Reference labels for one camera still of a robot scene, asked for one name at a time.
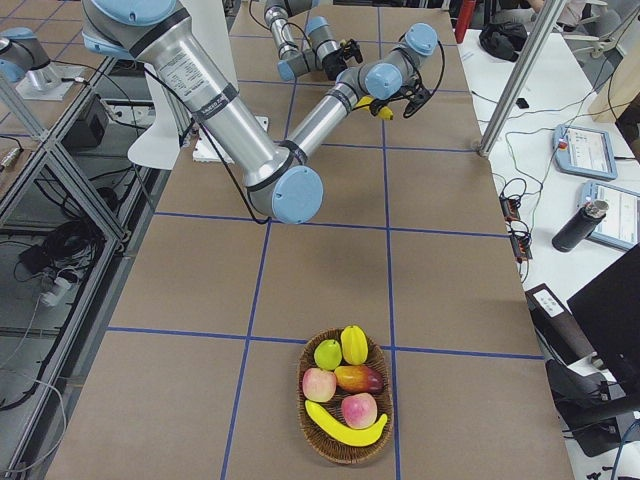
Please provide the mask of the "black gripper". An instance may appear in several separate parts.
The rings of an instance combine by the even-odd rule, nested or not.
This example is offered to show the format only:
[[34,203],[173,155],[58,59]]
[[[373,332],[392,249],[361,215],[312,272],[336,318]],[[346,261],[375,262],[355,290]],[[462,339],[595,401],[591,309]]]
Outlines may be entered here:
[[322,68],[329,80],[336,80],[348,68],[347,61],[341,58],[341,46],[322,59]]
[[417,90],[419,87],[424,87],[424,86],[421,85],[421,86],[414,86],[414,87],[408,87],[408,86],[401,87],[400,90],[396,94],[391,96],[389,99],[386,99],[386,101],[388,102],[388,106],[389,106],[390,103],[393,103],[393,102],[398,102],[398,101],[402,101],[402,100],[406,101],[405,94],[408,91]]

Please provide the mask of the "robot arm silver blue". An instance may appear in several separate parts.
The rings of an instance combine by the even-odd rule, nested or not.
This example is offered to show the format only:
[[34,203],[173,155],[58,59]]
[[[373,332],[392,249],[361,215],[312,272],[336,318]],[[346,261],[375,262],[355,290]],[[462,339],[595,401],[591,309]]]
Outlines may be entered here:
[[311,220],[324,197],[312,154],[353,112],[417,112],[432,94],[424,64],[444,58],[417,22],[365,60],[315,1],[247,1],[235,21],[178,1],[84,1],[81,17],[84,46],[143,67],[153,100],[188,117],[260,224]]
[[312,72],[323,72],[336,80],[350,60],[363,61],[354,39],[338,40],[325,17],[310,17],[302,28],[293,17],[308,12],[319,1],[266,1],[263,18],[272,35],[278,55],[277,71],[284,81],[293,81]]

